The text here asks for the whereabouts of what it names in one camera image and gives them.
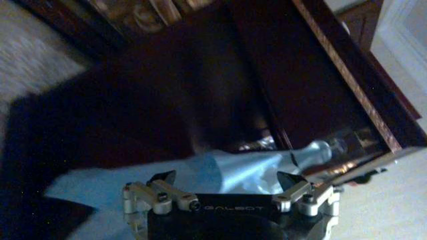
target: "floor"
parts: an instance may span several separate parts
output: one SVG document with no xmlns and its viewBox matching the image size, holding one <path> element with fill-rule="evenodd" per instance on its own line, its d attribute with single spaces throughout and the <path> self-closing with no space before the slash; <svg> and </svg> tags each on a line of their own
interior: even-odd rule
<svg viewBox="0 0 427 240">
<path fill-rule="evenodd" d="M 9 103 L 40 93 L 91 65 L 84 55 L 13 1 L 0 0 L 0 155 Z"/>
<path fill-rule="evenodd" d="M 423 116 L 427 132 L 427 95 L 375 36 L 371 51 Z M 340 201 L 338 240 L 427 239 L 427 149 L 399 159 L 367 185 L 347 186 Z"/>
</svg>

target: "screw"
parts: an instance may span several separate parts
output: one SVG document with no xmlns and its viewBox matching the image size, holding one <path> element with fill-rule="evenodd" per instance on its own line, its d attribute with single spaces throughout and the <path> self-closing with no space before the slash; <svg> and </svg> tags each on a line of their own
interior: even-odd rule
<svg viewBox="0 0 427 240">
<path fill-rule="evenodd" d="M 157 194 L 157 201 L 160 202 L 160 203 L 163 203 L 163 202 L 165 202 L 168 200 L 168 194 L 165 193 L 165 192 L 160 192 L 159 194 Z"/>
<path fill-rule="evenodd" d="M 189 210 L 191 210 L 192 212 L 197 212 L 197 211 L 200 210 L 200 208 L 201 208 L 201 204 L 200 204 L 199 201 L 192 201 L 192 202 L 189 203 Z"/>
<path fill-rule="evenodd" d="M 303 196 L 302 196 L 302 200 L 303 200 L 303 202 L 304 203 L 312 203 L 314 201 L 315 201 L 315 197 L 314 197 L 314 195 L 311 195 L 311 194 L 304 194 Z"/>
</svg>

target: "light blue cloth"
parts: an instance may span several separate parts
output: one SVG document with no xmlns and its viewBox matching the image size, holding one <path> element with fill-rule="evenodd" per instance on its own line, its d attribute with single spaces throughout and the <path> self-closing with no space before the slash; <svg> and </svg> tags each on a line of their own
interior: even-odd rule
<svg viewBox="0 0 427 240">
<path fill-rule="evenodd" d="M 326 142 L 314 141 L 292 151 L 299 166 L 322 164 L 331 157 Z M 121 189 L 128 182 L 145 183 L 155 174 L 176 170 L 173 186 L 199 194 L 277 194 L 283 190 L 276 172 L 299 174 L 288 151 L 229 154 L 215 150 L 185 160 L 157 162 L 116 169 L 89 168 L 61 175 L 44 195 L 97 209 L 71 234 L 71 240 L 132 240 L 123 219 Z"/>
</svg>

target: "beige carpet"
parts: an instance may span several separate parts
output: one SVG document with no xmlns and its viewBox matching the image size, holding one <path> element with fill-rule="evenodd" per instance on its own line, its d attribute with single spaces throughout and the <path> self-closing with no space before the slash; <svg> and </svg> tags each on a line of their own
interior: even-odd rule
<svg viewBox="0 0 427 240">
<path fill-rule="evenodd" d="M 61 36 L 9 0 L 0 0 L 0 29 L 1 154 L 11 102 L 52 88 L 89 64 Z"/>
</svg>

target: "wooden cabinet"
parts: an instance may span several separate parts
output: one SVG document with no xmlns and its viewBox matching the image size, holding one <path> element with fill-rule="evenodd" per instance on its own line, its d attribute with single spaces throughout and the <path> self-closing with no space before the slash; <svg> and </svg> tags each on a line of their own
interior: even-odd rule
<svg viewBox="0 0 427 240">
<path fill-rule="evenodd" d="M 366 131 L 376 157 L 363 147 L 342 182 L 427 146 L 322 0 L 216 1 L 23 104 L 3 169 L 29 202 L 69 169 L 227 151 L 265 129 L 279 150 Z"/>
</svg>

